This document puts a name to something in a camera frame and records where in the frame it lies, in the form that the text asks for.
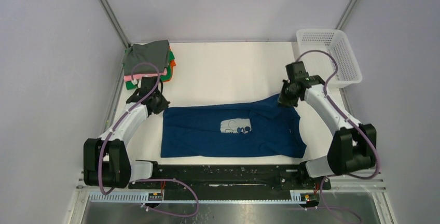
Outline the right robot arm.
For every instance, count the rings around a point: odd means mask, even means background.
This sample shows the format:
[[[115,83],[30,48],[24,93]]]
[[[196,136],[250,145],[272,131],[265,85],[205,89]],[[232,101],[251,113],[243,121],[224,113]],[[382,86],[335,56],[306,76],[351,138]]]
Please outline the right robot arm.
[[[375,177],[380,168],[376,150],[376,129],[372,124],[362,124],[343,110],[333,99],[327,84],[318,76],[310,76],[303,62],[286,65],[287,80],[278,98],[284,107],[297,107],[299,101],[306,102],[321,117],[333,134],[327,155],[302,162],[297,180],[299,185],[310,189],[318,178],[350,175],[354,172],[375,168]]]

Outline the blue t-shirt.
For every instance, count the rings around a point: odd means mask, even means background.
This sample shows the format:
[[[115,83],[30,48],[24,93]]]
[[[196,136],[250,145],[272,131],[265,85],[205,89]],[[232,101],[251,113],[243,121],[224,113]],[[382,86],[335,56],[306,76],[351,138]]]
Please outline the blue t-shirt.
[[[163,158],[302,158],[307,145],[294,108],[277,94],[256,102],[171,107],[163,113]]]

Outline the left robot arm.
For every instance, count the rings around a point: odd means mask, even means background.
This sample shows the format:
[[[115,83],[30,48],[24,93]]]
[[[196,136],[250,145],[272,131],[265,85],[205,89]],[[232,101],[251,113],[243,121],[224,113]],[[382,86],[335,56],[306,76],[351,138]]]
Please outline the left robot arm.
[[[83,146],[84,183],[88,186],[124,188],[141,180],[148,188],[160,184],[161,175],[149,161],[129,159],[127,146],[140,125],[150,116],[163,112],[169,101],[162,94],[157,76],[143,77],[128,97],[120,117],[98,138]]]

